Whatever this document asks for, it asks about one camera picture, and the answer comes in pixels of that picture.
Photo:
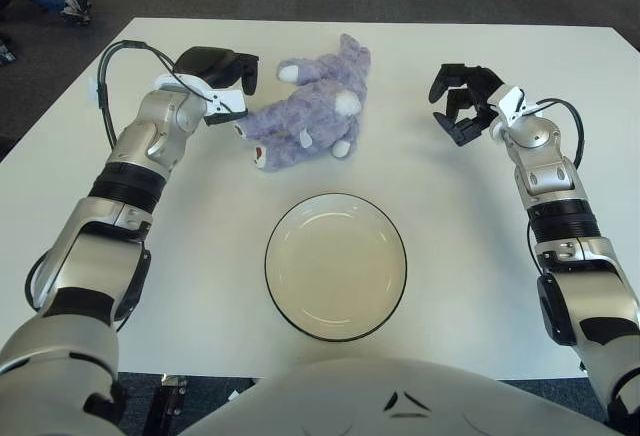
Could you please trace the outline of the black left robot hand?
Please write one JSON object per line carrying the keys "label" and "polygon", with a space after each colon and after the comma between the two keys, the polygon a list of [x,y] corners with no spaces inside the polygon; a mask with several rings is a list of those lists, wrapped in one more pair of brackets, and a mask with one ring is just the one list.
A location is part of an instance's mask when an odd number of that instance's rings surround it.
{"label": "black left robot hand", "polygon": [[206,105],[209,126],[232,122],[248,114],[246,96],[257,89],[259,57],[231,49],[192,47],[173,67],[180,83]]}

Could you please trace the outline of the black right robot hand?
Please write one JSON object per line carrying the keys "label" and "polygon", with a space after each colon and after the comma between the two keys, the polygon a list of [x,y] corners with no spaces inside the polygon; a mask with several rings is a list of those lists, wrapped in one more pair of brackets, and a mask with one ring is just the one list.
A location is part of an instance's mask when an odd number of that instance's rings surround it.
{"label": "black right robot hand", "polygon": [[454,143],[461,147],[478,138],[498,113],[489,105],[504,82],[489,68],[465,64],[442,64],[428,92],[436,103],[447,95],[445,113],[433,116]]}

